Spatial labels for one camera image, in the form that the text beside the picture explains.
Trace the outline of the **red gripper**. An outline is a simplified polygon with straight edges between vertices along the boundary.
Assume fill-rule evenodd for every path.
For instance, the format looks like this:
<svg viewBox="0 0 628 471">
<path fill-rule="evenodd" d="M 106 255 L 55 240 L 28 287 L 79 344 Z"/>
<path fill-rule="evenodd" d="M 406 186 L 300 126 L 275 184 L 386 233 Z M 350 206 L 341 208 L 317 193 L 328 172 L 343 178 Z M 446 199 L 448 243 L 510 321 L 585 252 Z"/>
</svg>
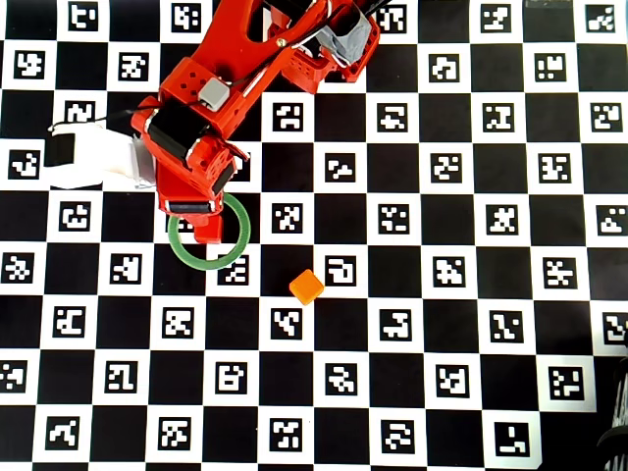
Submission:
<svg viewBox="0 0 628 471">
<path fill-rule="evenodd" d="M 222 212 L 222 199 L 211 199 L 164 165 L 156 168 L 159 208 L 170 215 L 213 216 Z"/>
</svg>

